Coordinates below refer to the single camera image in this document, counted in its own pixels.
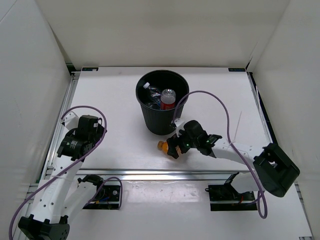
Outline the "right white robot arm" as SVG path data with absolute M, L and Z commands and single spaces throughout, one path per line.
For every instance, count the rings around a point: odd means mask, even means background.
M 208 134 L 196 120 L 177 119 L 175 134 L 169 137 L 167 155 L 177 159 L 190 149 L 202 155 L 241 163 L 249 168 L 249 175 L 235 174 L 227 180 L 224 193 L 230 200 L 242 193 L 266 191 L 282 198 L 300 175 L 299 168 L 276 143 L 267 146 L 248 146 L 229 143 L 220 135 Z

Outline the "small dark-label water bottle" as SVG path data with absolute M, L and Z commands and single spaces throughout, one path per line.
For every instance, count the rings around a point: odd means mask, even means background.
M 143 85 L 143 88 L 145 89 L 145 92 L 147 94 L 147 97 L 155 104 L 157 104 L 158 107 L 161 106 L 161 92 L 158 88 L 151 86 L 149 82 L 146 82 Z

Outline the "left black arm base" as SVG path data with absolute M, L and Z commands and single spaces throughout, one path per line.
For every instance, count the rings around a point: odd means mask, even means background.
M 84 178 L 77 179 L 80 183 L 91 183 L 96 187 L 96 193 L 84 207 L 85 210 L 119 210 L 122 206 L 123 183 L 111 176 L 103 179 L 99 175 L 88 174 Z

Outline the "orange juice bottle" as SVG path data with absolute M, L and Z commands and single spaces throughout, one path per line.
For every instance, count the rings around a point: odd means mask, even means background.
M 174 158 L 174 159 L 177 159 L 177 157 L 174 157 L 174 156 L 172 156 L 172 155 L 170 155 L 170 154 L 168 153 L 168 151 L 169 151 L 169 145 L 168 145 L 168 143 L 167 143 L 166 141 L 159 141 L 159 142 L 157 143 L 157 148 L 158 148 L 158 150 L 162 151 L 162 152 L 163 152 L 164 154 L 166 154 L 167 156 L 169 156 L 169 157 L 171 157 L 171 158 Z M 177 156 L 180 157 L 182 153 L 181 153 L 181 150 L 180 150 L 179 146 L 176 146 L 176 147 L 175 147 L 175 150 L 176 150 Z

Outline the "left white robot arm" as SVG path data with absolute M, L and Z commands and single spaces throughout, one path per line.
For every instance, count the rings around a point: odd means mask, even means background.
M 29 240 L 65 240 L 71 222 L 88 201 L 103 198 L 105 188 L 96 175 L 93 179 L 82 179 L 77 189 L 68 194 L 85 157 L 106 132 L 101 122 L 97 116 L 78 117 L 73 112 L 63 118 L 68 132 L 57 150 L 48 185 L 43 187 L 30 215 L 18 222 L 18 228 Z

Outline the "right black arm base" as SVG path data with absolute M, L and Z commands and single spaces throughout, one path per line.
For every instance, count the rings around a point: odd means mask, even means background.
M 257 200 L 253 191 L 238 193 L 231 185 L 238 175 L 232 174 L 224 184 L 208 185 L 205 191 L 209 194 L 212 212 L 257 211 Z

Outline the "red-label clear bottle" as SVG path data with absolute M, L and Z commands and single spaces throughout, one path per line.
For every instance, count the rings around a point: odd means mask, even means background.
M 160 109 L 171 110 L 175 108 L 176 92 L 173 89 L 167 88 L 161 92 Z

